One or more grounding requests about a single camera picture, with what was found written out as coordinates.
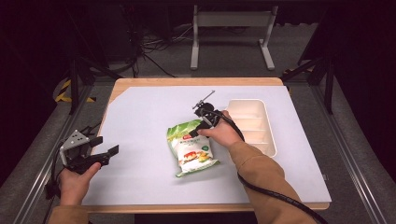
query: tan sleeve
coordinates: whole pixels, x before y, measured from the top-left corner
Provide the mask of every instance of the tan sleeve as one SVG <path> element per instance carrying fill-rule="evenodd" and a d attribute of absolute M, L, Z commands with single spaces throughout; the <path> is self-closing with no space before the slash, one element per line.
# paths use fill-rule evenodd
<path fill-rule="evenodd" d="M 83 206 L 57 206 L 49 218 L 49 224 L 87 224 L 88 221 L 88 212 Z"/>
<path fill-rule="evenodd" d="M 301 201 L 293 187 L 285 180 L 284 171 L 276 161 L 244 142 L 233 144 L 229 151 L 238 173 L 248 183 Z M 311 216 L 291 204 L 248 188 L 245 188 L 245 191 L 260 224 L 316 223 Z"/>

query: person's hand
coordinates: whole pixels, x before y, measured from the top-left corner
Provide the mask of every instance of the person's hand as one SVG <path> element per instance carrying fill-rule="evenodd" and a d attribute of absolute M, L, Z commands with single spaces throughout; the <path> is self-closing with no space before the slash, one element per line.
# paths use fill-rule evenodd
<path fill-rule="evenodd" d="M 223 110 L 222 113 L 227 118 L 231 118 L 227 110 Z M 218 125 L 213 129 L 200 129 L 197 132 L 200 135 L 213 138 L 216 142 L 224 147 L 230 147 L 236 142 L 243 142 L 238 133 L 224 119 L 221 119 Z"/>
<path fill-rule="evenodd" d="M 94 163 L 83 175 L 68 169 L 61 171 L 61 201 L 60 205 L 81 205 L 88 192 L 90 181 L 99 171 L 101 164 Z"/>

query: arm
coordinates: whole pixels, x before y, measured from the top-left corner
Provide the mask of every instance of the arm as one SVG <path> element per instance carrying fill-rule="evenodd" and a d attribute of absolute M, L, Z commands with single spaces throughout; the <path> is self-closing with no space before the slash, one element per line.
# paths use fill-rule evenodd
<path fill-rule="evenodd" d="M 49 224 L 88 223 L 88 212 L 81 206 L 82 199 L 88 192 L 90 181 L 99 171 L 101 164 L 95 163 L 83 175 L 62 170 L 60 206 L 52 210 Z"/>
<path fill-rule="evenodd" d="M 227 111 L 223 114 L 230 117 Z M 214 129 L 199 130 L 198 134 L 212 137 L 228 148 L 238 173 L 247 182 L 263 189 L 282 193 L 301 201 L 292 186 L 285 180 L 283 169 L 271 158 L 263 155 L 239 137 L 233 128 L 221 120 Z M 276 198 L 245 188 L 259 223 L 315 223 L 304 211 Z"/>

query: green and white bag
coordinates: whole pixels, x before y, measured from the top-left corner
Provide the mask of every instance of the green and white bag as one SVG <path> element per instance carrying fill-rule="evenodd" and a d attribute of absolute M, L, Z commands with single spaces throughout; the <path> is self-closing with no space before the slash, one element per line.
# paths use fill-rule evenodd
<path fill-rule="evenodd" d="M 168 146 L 181 168 L 181 172 L 176 174 L 177 177 L 201 171 L 219 163 L 218 160 L 213 159 L 207 137 L 201 135 L 191 137 L 189 135 L 189 132 L 194 130 L 200 122 L 199 119 L 195 119 L 168 128 L 166 134 Z"/>

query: metal stand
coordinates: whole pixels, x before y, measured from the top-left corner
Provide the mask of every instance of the metal stand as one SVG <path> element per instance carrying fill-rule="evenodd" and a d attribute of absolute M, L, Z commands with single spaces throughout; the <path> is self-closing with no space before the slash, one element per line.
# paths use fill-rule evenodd
<path fill-rule="evenodd" d="M 193 16 L 193 44 L 191 53 L 191 70 L 198 69 L 198 27 L 209 26 L 265 26 L 265 37 L 259 40 L 262 55 L 268 70 L 274 70 L 274 62 L 268 50 L 268 41 L 276 18 L 277 7 L 272 11 L 255 12 L 230 12 L 230 11 L 198 11 L 198 6 L 194 6 Z"/>
<path fill-rule="evenodd" d="M 90 67 L 97 69 L 98 71 L 102 72 L 103 74 L 113 77 L 115 79 L 121 78 L 120 75 L 108 70 L 100 66 L 97 63 L 94 63 L 90 60 L 87 60 L 82 57 L 76 57 L 70 63 L 70 80 L 71 80 L 71 98 L 72 98 L 72 107 L 70 109 L 70 115 L 72 115 L 76 108 L 78 107 L 79 100 L 78 100 L 78 77 L 80 77 L 82 83 L 84 85 L 93 85 L 95 78 L 90 71 Z"/>
<path fill-rule="evenodd" d="M 326 76 L 326 88 L 324 93 L 324 104 L 329 114 L 332 114 L 332 85 L 333 85 L 333 64 L 332 57 L 318 58 L 308 63 L 305 63 L 296 69 L 288 72 L 286 75 L 281 77 L 282 81 L 287 81 L 292 77 L 295 77 L 313 66 L 311 75 L 308 77 L 307 82 L 309 85 L 317 86 L 320 81 Z"/>

